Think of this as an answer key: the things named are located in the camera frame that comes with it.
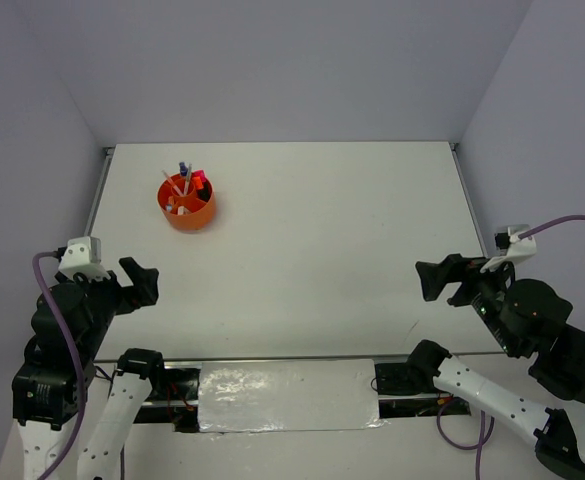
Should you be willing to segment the clear orange pen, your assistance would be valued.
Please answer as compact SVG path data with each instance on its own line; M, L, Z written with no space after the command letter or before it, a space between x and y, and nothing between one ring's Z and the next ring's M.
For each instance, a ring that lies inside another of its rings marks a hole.
M169 175L166 171L162 170L162 173L166 179L166 181L168 182L168 184L171 186L171 188L175 191L175 193L179 196L183 196L183 192L182 190L178 187L178 185L176 184L176 182L172 179L171 175Z

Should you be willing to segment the orange black highlighter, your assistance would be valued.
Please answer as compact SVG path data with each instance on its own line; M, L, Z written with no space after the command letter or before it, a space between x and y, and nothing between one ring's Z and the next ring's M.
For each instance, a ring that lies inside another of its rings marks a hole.
M197 198L201 201L208 202L211 198L212 190L207 180L202 180L200 177L194 179L196 187Z

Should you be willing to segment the clear spray bottle blue cap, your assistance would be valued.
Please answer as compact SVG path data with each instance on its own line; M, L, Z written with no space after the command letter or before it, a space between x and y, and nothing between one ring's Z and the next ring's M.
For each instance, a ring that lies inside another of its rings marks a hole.
M182 178L185 178L188 174L188 167L184 162L179 163L179 174Z

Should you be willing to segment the pink black highlighter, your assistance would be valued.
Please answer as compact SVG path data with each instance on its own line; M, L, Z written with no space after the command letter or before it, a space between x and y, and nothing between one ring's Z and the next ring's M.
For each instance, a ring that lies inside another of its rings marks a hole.
M206 176L203 170L196 170L193 172L194 178L199 178L202 182L206 181Z

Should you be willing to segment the clear green pen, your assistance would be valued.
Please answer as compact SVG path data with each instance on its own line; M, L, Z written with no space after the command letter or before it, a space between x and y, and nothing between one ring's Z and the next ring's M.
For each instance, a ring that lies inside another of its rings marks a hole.
M192 175L192 164L188 163L187 165L183 165L185 167L185 175L184 175L184 187L183 187L183 195L186 196L189 192L190 182L191 182L191 175Z

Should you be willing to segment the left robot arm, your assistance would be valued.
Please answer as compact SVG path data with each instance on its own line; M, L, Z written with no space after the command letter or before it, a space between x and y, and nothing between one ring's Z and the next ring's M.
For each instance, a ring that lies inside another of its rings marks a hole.
M26 479L111 479L136 416L147 399L168 385L158 351L130 348L117 361L104 410L85 448L77 439L88 389L97 373L95 359L118 315L153 306L159 299L159 272L133 258L119 264L129 277L119 284L113 272L91 280L86 268L48 286L40 262L32 260L41 295L32 316L33 337L12 380L13 418L18 426Z

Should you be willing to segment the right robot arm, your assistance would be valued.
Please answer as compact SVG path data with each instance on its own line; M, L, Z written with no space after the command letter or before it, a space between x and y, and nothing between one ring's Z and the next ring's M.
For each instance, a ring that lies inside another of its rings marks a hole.
M470 307L509 358L531 360L528 374L556 405L530 401L487 379L431 340L409 355L408 383L418 391L447 391L506 425L563 479L585 479L585 331L569 324L572 304L548 284L519 278L512 262L491 269L488 259L450 254L415 268L425 301L449 284L452 307Z

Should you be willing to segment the orange round desk organizer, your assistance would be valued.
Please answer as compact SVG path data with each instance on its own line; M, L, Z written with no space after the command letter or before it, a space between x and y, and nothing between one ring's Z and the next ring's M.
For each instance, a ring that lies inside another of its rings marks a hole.
M180 174L174 174L171 177L183 192L185 179ZM192 175L189 192L186 196L177 195L166 179L157 191L157 202L165 219L173 228L179 231L191 232L201 230L212 222L217 213L215 191L209 179L206 177L206 180L210 184L212 194L208 202L201 201L197 198L194 179ZM167 212L165 209L170 196L173 196L175 199L175 209L173 212ZM186 209L184 215L177 214L179 206L183 206Z

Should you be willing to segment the silver taped plate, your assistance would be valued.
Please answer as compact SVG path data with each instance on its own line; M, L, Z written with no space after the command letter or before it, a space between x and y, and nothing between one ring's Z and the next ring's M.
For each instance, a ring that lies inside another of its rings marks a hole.
M369 359L205 363L198 423L209 433L345 431L383 425Z

